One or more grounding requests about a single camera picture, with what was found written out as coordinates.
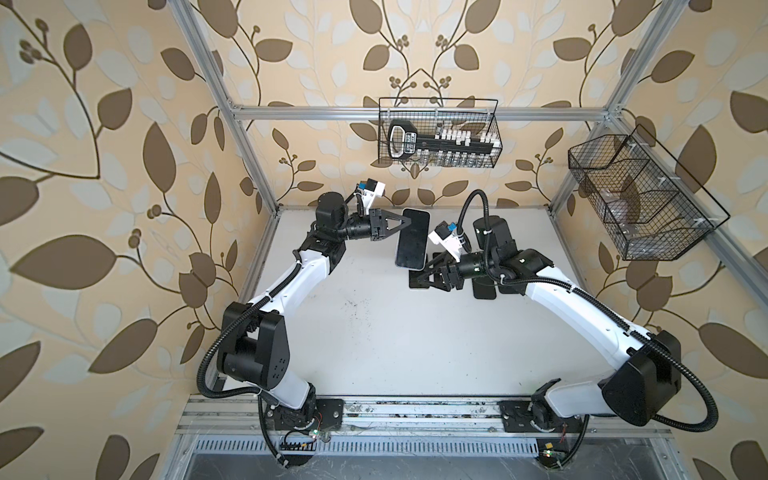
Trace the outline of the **phone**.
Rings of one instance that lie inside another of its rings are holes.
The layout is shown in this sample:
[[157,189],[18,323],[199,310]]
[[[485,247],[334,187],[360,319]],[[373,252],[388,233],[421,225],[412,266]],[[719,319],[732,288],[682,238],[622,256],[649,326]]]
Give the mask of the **phone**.
[[429,289],[431,281],[429,274],[424,271],[410,270],[408,272],[408,286],[410,289]]
[[410,224],[399,232],[395,265],[408,270],[422,270],[426,263],[430,213],[406,208],[402,216],[409,219]]

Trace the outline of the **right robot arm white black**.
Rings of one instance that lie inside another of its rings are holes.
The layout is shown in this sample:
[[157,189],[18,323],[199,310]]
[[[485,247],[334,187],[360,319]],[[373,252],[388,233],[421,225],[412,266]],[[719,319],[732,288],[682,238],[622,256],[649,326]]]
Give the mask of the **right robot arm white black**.
[[547,432],[567,418],[617,417],[634,426],[656,421],[701,433],[718,423],[716,400],[683,364],[678,339],[663,330],[648,331],[601,303],[569,279],[535,249],[521,249],[507,222],[491,214],[484,191],[469,195],[482,202],[470,242],[463,227],[469,206],[451,223],[430,225],[426,212],[411,214],[408,228],[417,258],[410,263],[414,289],[460,290],[477,281],[480,299],[496,294],[525,296],[564,321],[588,341],[609,371],[579,381],[552,379],[530,396],[528,415],[534,428]]

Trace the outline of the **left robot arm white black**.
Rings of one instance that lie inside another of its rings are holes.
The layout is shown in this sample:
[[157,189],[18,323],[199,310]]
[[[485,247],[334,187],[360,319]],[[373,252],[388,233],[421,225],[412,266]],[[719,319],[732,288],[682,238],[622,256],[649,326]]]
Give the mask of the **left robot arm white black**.
[[270,405],[302,410],[313,386],[289,369],[290,346],[286,319],[311,291],[337,267],[351,240],[400,239],[416,225],[404,214],[358,208],[337,192],[321,195],[315,220],[301,245],[292,251],[292,265],[268,289],[246,303],[231,303],[222,318],[220,334],[199,366],[196,386],[209,399],[253,394]]

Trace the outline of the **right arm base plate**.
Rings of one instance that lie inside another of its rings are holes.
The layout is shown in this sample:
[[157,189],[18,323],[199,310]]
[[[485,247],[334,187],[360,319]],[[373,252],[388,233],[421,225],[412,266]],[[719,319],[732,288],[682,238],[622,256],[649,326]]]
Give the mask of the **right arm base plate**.
[[581,417],[558,417],[538,403],[532,406],[528,398],[502,400],[497,406],[505,433],[575,434],[583,427]]

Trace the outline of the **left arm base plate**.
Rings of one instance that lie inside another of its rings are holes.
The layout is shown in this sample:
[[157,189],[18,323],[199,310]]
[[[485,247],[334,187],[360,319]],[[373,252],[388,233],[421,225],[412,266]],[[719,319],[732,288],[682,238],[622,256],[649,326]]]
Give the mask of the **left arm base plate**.
[[337,431],[343,422],[345,401],[341,398],[309,399],[299,410],[269,407],[266,413],[276,430]]

